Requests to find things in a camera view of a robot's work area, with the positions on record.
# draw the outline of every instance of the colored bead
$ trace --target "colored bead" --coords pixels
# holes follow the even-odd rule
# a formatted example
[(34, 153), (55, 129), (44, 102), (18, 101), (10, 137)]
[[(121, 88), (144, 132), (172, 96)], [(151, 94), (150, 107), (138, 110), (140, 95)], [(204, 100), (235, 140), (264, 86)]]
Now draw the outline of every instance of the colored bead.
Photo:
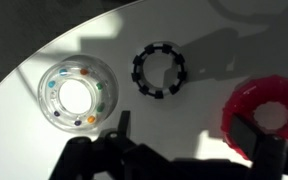
[(55, 86), (55, 81), (48, 82), (48, 87), (52, 88)]
[(67, 70), (66, 69), (61, 69), (59, 71), (59, 73), (60, 73), (61, 76), (65, 76), (67, 74)]
[(74, 124), (75, 124), (75, 126), (79, 126), (82, 124), (82, 121), (75, 121)]
[(105, 104), (104, 104), (104, 103), (101, 103), (101, 104), (97, 107), (96, 111), (97, 111), (97, 112), (103, 112), (104, 108), (105, 108)]
[(94, 123), (95, 122), (95, 117), (94, 116), (90, 116), (90, 117), (88, 117), (87, 118), (87, 122), (89, 122), (89, 123)]
[(97, 83), (96, 86), (97, 86), (98, 90), (102, 90), (103, 89), (103, 85), (101, 83)]
[(56, 117), (58, 117), (58, 116), (60, 116), (60, 113), (57, 112), (57, 111), (55, 111), (55, 112), (54, 112), (54, 115), (55, 115)]
[(82, 75), (86, 75), (86, 74), (88, 74), (88, 70), (86, 70), (86, 69), (81, 69), (81, 70), (80, 70), (80, 73), (81, 73)]

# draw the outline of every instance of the red ring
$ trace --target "red ring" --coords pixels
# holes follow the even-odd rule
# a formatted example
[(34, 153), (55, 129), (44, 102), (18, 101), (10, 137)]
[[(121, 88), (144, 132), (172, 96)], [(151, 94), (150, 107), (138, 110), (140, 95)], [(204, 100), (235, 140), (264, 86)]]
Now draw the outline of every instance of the red ring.
[[(279, 102), (288, 110), (288, 79), (273, 75), (266, 78), (251, 80), (241, 88), (235, 90), (223, 108), (222, 126), (224, 139), (230, 148), (248, 159), (243, 151), (229, 136), (233, 114), (239, 114), (252, 123), (257, 124), (253, 115), (256, 108), (267, 102)], [(288, 139), (287, 124), (276, 131), (280, 137)]]

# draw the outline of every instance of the white table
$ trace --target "white table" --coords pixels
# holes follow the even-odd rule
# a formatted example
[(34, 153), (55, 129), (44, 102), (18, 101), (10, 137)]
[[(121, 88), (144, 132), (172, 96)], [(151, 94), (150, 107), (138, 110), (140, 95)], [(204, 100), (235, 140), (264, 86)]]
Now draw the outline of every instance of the white table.
[[(284, 1), (267, 2), (222, 3), (246, 16), (278, 14), (288, 6)], [(121, 111), (131, 110), (131, 139), (170, 160), (229, 158), (249, 166), (222, 142), (220, 122), (222, 108), (237, 84), (252, 75), (276, 73), (288, 77), (288, 45), (283, 46), (288, 33), (281, 31), (275, 39), (262, 33), (268, 27), (265, 23), (230, 20), (204, 0), (147, 0), (73, 28), (34, 53), (0, 83), (0, 179), (47, 179), (65, 143), (77, 136), (51, 125), (37, 102), (37, 87), (44, 72), (75, 54), (102, 59), (117, 77), (119, 101), (100, 129), (116, 127)], [(220, 31), (223, 28), (234, 30)], [(208, 36), (216, 31), (220, 33)], [(243, 41), (246, 45), (239, 44), (237, 47), (249, 48), (235, 58), (216, 56), (223, 48), (230, 49), (234, 31), (239, 38), (263, 35), (258, 44), (252, 38)], [(189, 72), (188, 83), (180, 92), (164, 100), (140, 94), (130, 76), (135, 54), (156, 41), (181, 46)], [(97, 133), (88, 136), (95, 140)]]

